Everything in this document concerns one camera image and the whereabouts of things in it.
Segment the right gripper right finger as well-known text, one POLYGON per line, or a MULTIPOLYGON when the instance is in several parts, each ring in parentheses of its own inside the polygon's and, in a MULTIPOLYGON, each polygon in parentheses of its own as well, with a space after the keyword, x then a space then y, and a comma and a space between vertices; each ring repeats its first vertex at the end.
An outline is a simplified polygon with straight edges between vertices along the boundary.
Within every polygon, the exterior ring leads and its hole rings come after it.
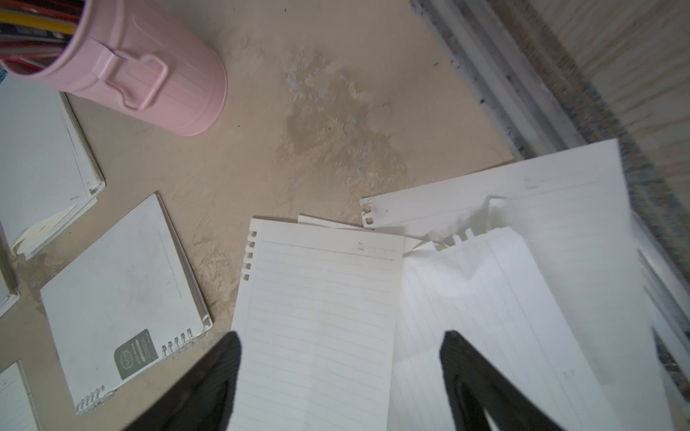
POLYGON ((459 332, 445 333, 440 364, 457 430, 560 430, 459 332))

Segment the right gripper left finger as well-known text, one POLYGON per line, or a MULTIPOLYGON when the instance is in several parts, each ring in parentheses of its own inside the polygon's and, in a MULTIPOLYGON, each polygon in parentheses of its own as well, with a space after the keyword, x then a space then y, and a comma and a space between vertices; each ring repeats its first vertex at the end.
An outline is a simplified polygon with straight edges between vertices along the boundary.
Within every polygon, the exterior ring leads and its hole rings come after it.
POLYGON ((228 332, 127 430, 226 430, 234 409, 242 344, 228 332))

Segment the torn white notebook page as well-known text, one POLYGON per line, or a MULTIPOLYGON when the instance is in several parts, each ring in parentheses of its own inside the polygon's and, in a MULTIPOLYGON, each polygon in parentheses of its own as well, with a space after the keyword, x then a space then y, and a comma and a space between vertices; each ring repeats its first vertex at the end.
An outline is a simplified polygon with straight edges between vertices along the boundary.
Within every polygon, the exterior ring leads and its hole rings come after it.
POLYGON ((364 198, 363 223, 413 237, 485 221, 518 231, 627 430, 670 430, 618 143, 599 143, 364 198))

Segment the grey-green notebook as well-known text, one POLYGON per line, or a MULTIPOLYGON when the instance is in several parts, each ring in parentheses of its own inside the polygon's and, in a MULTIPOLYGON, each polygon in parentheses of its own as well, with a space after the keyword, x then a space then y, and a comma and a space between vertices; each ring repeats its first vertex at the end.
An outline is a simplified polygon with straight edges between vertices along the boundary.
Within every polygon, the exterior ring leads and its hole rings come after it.
POLYGON ((106 185, 64 93, 8 75, 1 84, 1 226, 30 260, 106 185))

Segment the white spiral notebook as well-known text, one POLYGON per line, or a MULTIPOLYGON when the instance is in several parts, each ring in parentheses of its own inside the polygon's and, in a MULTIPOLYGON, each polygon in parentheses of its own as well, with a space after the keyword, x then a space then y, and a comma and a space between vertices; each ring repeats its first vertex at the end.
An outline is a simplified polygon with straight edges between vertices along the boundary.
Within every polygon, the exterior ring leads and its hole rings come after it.
POLYGON ((0 316, 3 317, 20 299, 16 277, 12 271, 10 262, 1 253, 1 308, 0 316))

